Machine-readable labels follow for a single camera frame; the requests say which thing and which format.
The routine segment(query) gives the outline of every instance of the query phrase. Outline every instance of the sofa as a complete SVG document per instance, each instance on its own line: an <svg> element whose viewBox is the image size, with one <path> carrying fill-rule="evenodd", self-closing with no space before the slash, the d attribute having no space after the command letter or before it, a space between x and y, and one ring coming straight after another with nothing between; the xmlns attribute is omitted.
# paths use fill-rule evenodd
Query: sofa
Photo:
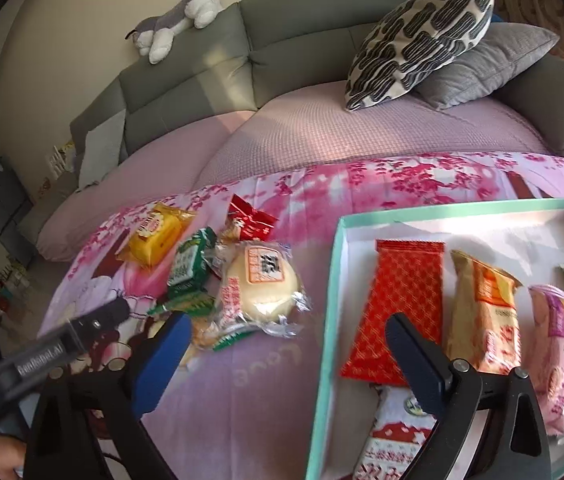
<svg viewBox="0 0 564 480"><path fill-rule="evenodd" d="M75 192L60 176L19 229L49 260L70 260L111 214L260 173L422 152L564 156L564 60L545 56L503 88L437 111L411 92L348 112L344 84L366 35L404 0L242 0L175 37L159 64L125 68L71 125L126 110L120 165Z"/></svg>

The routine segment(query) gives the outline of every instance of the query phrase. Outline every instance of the dark cabinet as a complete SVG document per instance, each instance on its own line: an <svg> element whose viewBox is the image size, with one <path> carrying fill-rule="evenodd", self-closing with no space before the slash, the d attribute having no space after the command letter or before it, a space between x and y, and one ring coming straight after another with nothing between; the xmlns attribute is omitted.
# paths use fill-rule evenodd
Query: dark cabinet
<svg viewBox="0 0 564 480"><path fill-rule="evenodd" d="M28 267L35 247L17 229L18 222L33 207L15 172L0 158L0 241L23 266Z"/></svg>

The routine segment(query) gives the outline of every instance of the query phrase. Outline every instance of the stuffed animal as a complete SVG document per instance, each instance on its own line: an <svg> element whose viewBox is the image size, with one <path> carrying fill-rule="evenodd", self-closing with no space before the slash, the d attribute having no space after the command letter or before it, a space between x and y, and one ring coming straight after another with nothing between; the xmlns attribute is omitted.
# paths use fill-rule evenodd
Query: stuffed animal
<svg viewBox="0 0 564 480"><path fill-rule="evenodd" d="M133 38L140 56L149 56L151 64L159 63L171 51L173 38L187 28L204 28L222 10L220 0L182 0L169 12L142 20L125 40Z"/></svg>

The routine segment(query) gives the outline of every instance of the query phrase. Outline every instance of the black and white pillow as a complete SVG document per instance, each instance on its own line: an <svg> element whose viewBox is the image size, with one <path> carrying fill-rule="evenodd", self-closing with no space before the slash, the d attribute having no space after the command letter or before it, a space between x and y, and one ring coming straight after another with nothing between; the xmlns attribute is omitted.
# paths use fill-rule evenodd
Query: black and white pillow
<svg viewBox="0 0 564 480"><path fill-rule="evenodd" d="M488 30L493 6L494 0L407 0L393 9L353 58L347 109L404 95L472 49Z"/></svg>

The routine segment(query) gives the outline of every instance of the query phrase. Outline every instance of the sofa backrest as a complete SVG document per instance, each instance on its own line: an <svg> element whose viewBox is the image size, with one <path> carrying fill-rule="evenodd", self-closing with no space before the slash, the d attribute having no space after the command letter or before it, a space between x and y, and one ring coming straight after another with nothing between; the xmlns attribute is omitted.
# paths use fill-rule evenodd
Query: sofa backrest
<svg viewBox="0 0 564 480"><path fill-rule="evenodd" d="M142 57L125 68L71 123L77 152L89 130L125 108L124 150L132 154L184 124L345 79L371 27L402 1L233 4L206 28L177 35L157 65Z"/></svg>

